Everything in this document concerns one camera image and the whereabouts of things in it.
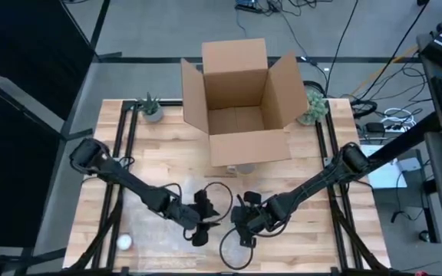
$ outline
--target gray floor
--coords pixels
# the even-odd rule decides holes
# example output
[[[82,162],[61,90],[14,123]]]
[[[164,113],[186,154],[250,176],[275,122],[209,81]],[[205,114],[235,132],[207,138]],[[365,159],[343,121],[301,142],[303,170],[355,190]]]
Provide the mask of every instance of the gray floor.
[[[88,38],[93,32],[102,2],[103,0],[90,0],[68,5],[74,19]],[[244,37],[242,30],[236,25],[233,2],[112,0],[97,45],[97,53],[122,51],[127,57],[199,57],[200,45],[204,41]],[[335,0],[330,4],[320,3],[316,9],[304,7],[301,17],[287,14],[285,16],[308,55],[331,57],[335,53],[353,3],[352,0]],[[293,7],[289,4],[285,8],[293,11]],[[339,56],[390,56],[418,12],[415,0],[360,1],[342,42]],[[442,0],[431,0],[399,53],[415,43],[417,34],[429,32],[439,21],[442,21]],[[246,28],[249,38],[266,39],[269,55],[282,55],[288,51],[302,54],[281,15],[266,17],[240,12],[239,22]],[[330,64],[320,64],[322,68],[329,66]],[[381,66],[383,64],[336,64],[331,75],[329,95],[339,97],[352,92]],[[391,65],[385,75],[392,74],[400,67],[401,65]],[[420,64],[414,67],[421,70]],[[322,74],[308,64],[300,64],[299,69],[303,80],[324,83]],[[417,78],[397,76],[387,84],[380,96],[400,93],[420,82]],[[103,99],[143,97],[148,91],[163,99],[181,98],[180,66],[178,64],[92,64],[72,130],[94,127]],[[378,109],[382,111],[389,107],[403,107],[416,92],[418,88],[400,97],[379,100]],[[429,97],[426,88],[418,99]],[[415,108],[423,109],[416,116],[416,120],[420,120],[433,110],[430,102],[416,104],[409,110]],[[378,118],[373,115],[357,123],[364,124],[377,120]],[[76,145],[77,142],[68,143],[64,149],[64,156],[68,156]],[[80,179],[81,176],[68,167],[66,157],[63,158],[35,253],[62,248],[67,244],[79,196]],[[424,218],[416,222],[398,219],[391,224],[389,221],[395,207],[381,204],[386,200],[380,198],[379,192],[375,198],[392,266],[396,269],[406,269],[440,261],[428,266],[427,270],[431,274],[442,274],[442,244],[432,245],[417,240],[417,233],[425,229]],[[434,207],[440,213],[437,198],[434,198]],[[407,211],[411,214],[418,212],[413,208]],[[442,238],[441,219],[439,223]],[[61,264],[62,260],[57,260],[34,267],[30,272],[55,271]]]

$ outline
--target open cardboard box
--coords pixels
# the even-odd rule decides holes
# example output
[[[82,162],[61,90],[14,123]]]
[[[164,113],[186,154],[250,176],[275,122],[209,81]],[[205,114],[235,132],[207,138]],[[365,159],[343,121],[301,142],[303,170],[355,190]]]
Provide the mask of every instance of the open cardboard box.
[[[203,43],[182,60],[183,118],[209,134],[212,166],[290,159],[283,127],[308,109],[295,55],[267,66],[264,39]]]

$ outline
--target white cable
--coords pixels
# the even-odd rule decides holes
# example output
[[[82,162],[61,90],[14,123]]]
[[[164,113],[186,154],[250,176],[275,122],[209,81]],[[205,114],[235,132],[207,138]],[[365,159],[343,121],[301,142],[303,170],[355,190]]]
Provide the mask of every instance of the white cable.
[[[388,116],[387,113],[390,111],[397,111],[394,114],[398,113],[398,112],[404,112],[406,114],[408,114],[409,116],[405,117],[405,118],[399,118],[399,117],[395,117],[395,116]],[[388,108],[387,110],[385,110],[383,112],[384,114],[384,118],[380,121],[380,123],[383,123],[385,121],[391,121],[391,122],[395,122],[395,123],[408,123],[411,126],[415,126],[415,120],[414,120],[414,115],[412,115],[412,112],[410,112],[409,110],[405,110],[403,108],[396,108],[396,107],[392,107],[392,108]]]

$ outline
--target potted plant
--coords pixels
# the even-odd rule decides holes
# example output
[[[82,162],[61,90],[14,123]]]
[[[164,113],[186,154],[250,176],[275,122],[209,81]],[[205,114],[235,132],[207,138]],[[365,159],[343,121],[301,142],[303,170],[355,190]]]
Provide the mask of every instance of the potted plant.
[[[326,99],[324,99],[323,95],[318,91],[307,89],[306,95],[308,98],[309,108],[296,120],[300,124],[309,126],[315,124],[316,121],[321,121],[327,114],[328,108],[325,106]]]
[[[143,117],[150,123],[156,123],[163,118],[163,109],[160,106],[160,99],[151,97],[150,92],[147,93],[146,100],[139,99],[141,104],[140,110],[143,111]]]

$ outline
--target wooden tabletop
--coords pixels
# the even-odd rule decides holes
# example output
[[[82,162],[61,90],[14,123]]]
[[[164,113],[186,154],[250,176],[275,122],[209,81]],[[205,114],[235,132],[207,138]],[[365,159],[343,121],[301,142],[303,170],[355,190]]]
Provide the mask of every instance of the wooden tabletop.
[[[348,100],[329,101],[338,145],[343,146],[351,141],[358,143]],[[94,138],[105,142],[110,148],[114,145],[121,104],[121,100],[105,100],[95,130]],[[252,174],[234,176],[226,171],[226,167],[215,168],[209,164],[208,137],[183,122],[182,107],[165,107],[164,113],[165,117],[158,124],[148,124],[139,117],[132,154],[136,162],[130,171],[155,186],[179,183],[183,187],[184,203],[191,203],[193,194],[213,181],[225,183],[234,195],[254,191],[262,193],[262,199],[266,199],[295,188],[322,170],[314,126],[291,123],[285,128],[292,159],[260,163]],[[130,114],[123,145],[129,125]],[[328,154],[331,155],[325,125],[324,132]],[[100,180],[83,184],[64,267],[72,265],[79,258],[97,233],[104,191],[105,184]],[[223,214],[229,206],[228,192],[220,186],[211,186],[207,192],[215,209]],[[352,183],[349,199],[358,234],[378,260],[389,267],[371,189]],[[128,266],[131,271],[229,271],[219,257],[219,242],[232,227],[228,216],[220,226],[209,231],[207,245],[194,248],[183,239],[181,227],[147,211],[138,196],[126,191],[120,232],[130,234],[134,245],[128,251],[117,250],[115,270]],[[351,247],[346,234],[345,243],[348,262],[352,267]],[[249,256],[249,249],[238,244],[238,234],[233,232],[223,246],[225,258],[233,266],[242,265]],[[108,241],[104,243],[102,266],[107,248]],[[339,266],[338,254],[327,192],[322,190],[299,206],[281,235],[258,238],[252,264],[243,271],[326,272],[331,266]]]

